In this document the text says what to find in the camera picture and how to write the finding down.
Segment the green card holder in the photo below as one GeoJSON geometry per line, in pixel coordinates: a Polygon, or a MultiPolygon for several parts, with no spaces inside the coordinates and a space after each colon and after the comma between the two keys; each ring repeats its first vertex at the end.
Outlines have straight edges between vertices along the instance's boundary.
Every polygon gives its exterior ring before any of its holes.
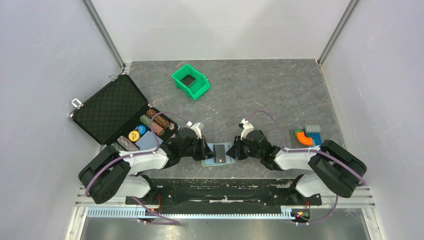
{"type": "MultiPolygon", "coordinates": [[[[210,147],[210,149],[215,153],[214,150],[214,145],[216,144],[223,144],[226,145],[226,152],[231,148],[232,144],[230,142],[225,142],[225,143],[208,143],[208,146],[210,147]]],[[[224,165],[231,165],[234,164],[236,162],[235,159],[227,156],[227,163],[224,164],[217,164],[215,163],[215,158],[209,158],[209,159],[205,159],[201,161],[201,164],[203,167],[217,167],[217,166],[224,166],[224,165]]]]}

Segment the black credit card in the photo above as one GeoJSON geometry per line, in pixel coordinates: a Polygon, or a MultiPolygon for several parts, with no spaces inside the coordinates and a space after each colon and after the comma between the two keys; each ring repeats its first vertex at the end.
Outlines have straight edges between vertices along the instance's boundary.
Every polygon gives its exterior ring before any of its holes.
{"type": "Polygon", "coordinates": [[[215,154],[215,160],[214,160],[215,164],[226,164],[228,162],[225,144],[215,144],[214,154],[215,154]]]}

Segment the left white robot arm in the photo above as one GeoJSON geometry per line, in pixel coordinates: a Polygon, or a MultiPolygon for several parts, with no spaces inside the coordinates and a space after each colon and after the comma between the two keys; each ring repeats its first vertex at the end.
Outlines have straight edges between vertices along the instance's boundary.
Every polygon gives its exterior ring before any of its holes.
{"type": "Polygon", "coordinates": [[[167,169],[186,157],[202,161],[215,156],[204,135],[185,127],[149,150],[118,151],[107,146],[79,172],[78,179],[85,187],[86,197],[96,204],[115,196],[136,197],[151,204],[157,198],[157,190],[148,177],[137,176],[138,173],[167,169]]]}

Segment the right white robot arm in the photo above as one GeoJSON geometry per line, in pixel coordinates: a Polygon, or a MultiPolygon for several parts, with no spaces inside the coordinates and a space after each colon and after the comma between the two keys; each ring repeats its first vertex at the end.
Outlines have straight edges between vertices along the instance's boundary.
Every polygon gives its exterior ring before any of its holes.
{"type": "Polygon", "coordinates": [[[308,148],[286,148],[272,145],[261,130],[236,136],[226,155],[236,160],[259,159],[272,171],[311,171],[309,175],[302,175],[288,191],[289,199],[295,204],[322,193],[350,198],[355,189],[365,183],[367,172],[365,163],[332,140],[308,148]]]}

